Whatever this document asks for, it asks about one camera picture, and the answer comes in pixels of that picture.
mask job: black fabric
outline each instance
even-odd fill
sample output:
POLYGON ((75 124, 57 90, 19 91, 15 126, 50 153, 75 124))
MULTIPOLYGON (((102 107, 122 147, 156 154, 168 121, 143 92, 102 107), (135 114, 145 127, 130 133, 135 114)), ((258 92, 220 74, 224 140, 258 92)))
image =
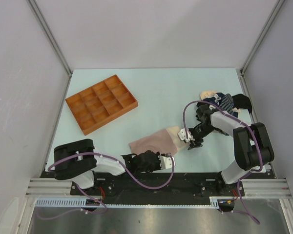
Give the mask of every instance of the black fabric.
POLYGON ((237 94, 232 96, 233 99, 233 107, 236 107, 237 109, 248 109, 249 113, 252 113, 252 104, 250 99, 243 95, 243 94, 237 94))
MULTIPOLYGON (((224 95, 223 93, 216 93, 210 97, 205 98, 203 101, 210 102, 216 106, 218 106, 220 109, 227 111, 230 115, 238 117, 238 113, 234 112, 233 109, 233 98, 230 94, 224 95)), ((200 107, 200 105, 205 105, 205 103, 197 103, 197 107, 200 107)), ((224 134, 225 136, 229 136, 226 132, 219 129, 218 130, 221 134, 224 134)))

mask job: pink cloth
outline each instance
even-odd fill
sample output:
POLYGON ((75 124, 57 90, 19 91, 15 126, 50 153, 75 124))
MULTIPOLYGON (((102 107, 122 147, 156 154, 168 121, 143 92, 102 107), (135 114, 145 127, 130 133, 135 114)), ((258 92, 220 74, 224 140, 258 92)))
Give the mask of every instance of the pink cloth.
POLYGON ((186 147, 186 144, 178 139, 177 133, 179 130, 180 128, 177 126, 162 129, 150 136, 134 141, 129 144, 131 152, 139 155, 147 150, 151 150, 155 153, 171 153, 171 155, 175 155, 178 150, 186 147))

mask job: light blue table surface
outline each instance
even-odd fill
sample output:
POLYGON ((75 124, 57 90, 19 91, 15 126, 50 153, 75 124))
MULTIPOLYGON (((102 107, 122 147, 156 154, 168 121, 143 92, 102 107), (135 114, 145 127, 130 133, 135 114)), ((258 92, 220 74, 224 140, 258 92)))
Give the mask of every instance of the light blue table surface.
MULTIPOLYGON (((139 106, 102 128, 84 136, 67 104, 63 106, 46 168, 54 162, 53 149, 59 145, 89 138, 96 149, 111 156, 130 154, 128 144, 163 128, 183 128, 182 112, 200 93, 216 90, 242 93, 235 69, 82 69, 75 70, 67 96, 117 74, 137 99, 139 106)), ((188 107, 187 127, 199 122, 196 105, 188 107)), ((251 122, 247 110, 239 118, 251 122)), ((202 148, 179 151, 175 155, 176 172, 218 172, 234 160, 233 139, 213 132, 204 138, 202 148)))

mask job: white wall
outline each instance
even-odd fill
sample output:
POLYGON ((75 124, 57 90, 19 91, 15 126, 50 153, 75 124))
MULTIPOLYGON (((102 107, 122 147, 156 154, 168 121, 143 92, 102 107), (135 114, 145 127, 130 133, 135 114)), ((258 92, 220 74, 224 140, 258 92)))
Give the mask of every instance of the white wall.
POLYGON ((240 68, 276 0, 37 0, 72 69, 240 68))
POLYGON ((27 2, 0 1, 0 214, 42 165, 67 79, 27 2))
POLYGON ((288 0, 246 72, 256 113, 266 124, 276 171, 293 195, 293 0, 288 0))

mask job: orange wooden tray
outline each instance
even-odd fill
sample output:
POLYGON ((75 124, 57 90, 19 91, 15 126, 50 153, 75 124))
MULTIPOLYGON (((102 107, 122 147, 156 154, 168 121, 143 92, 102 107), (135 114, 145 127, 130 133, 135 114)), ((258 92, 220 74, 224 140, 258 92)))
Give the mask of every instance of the orange wooden tray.
POLYGON ((88 135, 138 106, 126 86, 113 75, 66 99, 84 135, 88 135))

